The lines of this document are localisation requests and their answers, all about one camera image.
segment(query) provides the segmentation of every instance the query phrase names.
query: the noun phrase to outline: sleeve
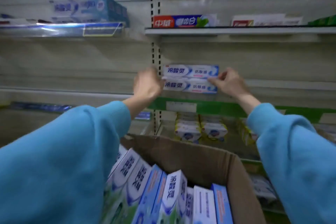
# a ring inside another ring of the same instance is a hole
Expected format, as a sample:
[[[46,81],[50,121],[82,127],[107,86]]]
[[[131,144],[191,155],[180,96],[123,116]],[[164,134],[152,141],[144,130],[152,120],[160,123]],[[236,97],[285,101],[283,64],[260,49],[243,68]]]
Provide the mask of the sleeve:
[[[285,211],[293,224],[335,223],[336,145],[319,136],[307,119],[257,106],[248,126]]]
[[[2,223],[98,223],[131,117],[119,101],[73,108],[0,149]]]

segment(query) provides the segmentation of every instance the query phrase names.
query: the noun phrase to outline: person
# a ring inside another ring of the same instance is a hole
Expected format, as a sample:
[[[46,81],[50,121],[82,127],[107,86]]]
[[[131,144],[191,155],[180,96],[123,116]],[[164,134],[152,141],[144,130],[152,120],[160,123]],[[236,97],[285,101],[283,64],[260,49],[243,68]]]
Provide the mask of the person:
[[[299,115],[260,103],[231,68],[208,79],[241,105],[264,168],[293,224],[336,221],[336,147]],[[134,95],[98,108],[73,108],[0,149],[3,223],[98,223],[119,138],[161,94],[153,68],[138,73]]]

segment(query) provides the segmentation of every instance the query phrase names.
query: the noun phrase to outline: blue sweatshirt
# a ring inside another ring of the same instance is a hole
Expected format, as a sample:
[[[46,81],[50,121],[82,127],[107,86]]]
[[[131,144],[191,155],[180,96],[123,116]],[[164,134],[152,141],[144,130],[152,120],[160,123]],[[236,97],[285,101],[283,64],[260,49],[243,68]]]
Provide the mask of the blue sweatshirt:
[[[1,223],[99,223],[131,123],[119,101],[80,106],[0,149]]]
[[[247,119],[257,147],[292,224],[336,223],[336,145],[299,115],[260,104]]]

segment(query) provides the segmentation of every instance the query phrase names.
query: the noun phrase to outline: stacked toothpaste box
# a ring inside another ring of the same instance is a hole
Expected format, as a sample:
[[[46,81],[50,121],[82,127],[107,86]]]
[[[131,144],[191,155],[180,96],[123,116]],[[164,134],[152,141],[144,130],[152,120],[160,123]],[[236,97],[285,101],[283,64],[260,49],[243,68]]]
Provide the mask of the stacked toothpaste box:
[[[126,7],[114,0],[50,0],[54,23],[121,22],[129,27]]]
[[[166,82],[163,89],[215,94],[217,93],[217,87],[209,83],[207,78],[217,77],[218,71],[218,65],[165,65],[163,79]]]
[[[187,187],[181,170],[166,174],[122,145],[104,190],[100,223],[230,224],[226,188]]]

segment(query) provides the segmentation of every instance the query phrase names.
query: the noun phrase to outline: person's right hand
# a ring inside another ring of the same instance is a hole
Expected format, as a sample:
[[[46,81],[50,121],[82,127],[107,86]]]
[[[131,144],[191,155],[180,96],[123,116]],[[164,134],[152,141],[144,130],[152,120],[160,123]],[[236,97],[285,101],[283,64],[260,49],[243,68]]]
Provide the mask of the person's right hand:
[[[242,95],[250,94],[244,79],[230,67],[220,73],[217,78],[208,78],[208,81],[225,94],[236,99],[239,99]]]

